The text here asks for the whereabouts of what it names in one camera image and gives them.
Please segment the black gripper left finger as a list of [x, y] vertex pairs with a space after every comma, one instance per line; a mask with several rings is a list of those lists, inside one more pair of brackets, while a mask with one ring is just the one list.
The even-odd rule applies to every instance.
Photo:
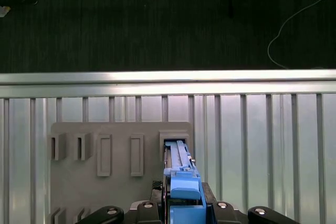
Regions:
[[163, 182], [154, 180], [150, 199], [134, 202], [129, 211], [124, 212], [116, 206], [105, 206], [81, 217], [75, 223], [163, 223], [162, 189]]

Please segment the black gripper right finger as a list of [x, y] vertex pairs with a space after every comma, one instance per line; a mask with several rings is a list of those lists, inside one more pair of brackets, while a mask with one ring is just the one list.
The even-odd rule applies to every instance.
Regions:
[[217, 201], [209, 184], [202, 183], [206, 201], [206, 222], [225, 224], [299, 224], [299, 222], [264, 206], [252, 207], [246, 214], [233, 205]]

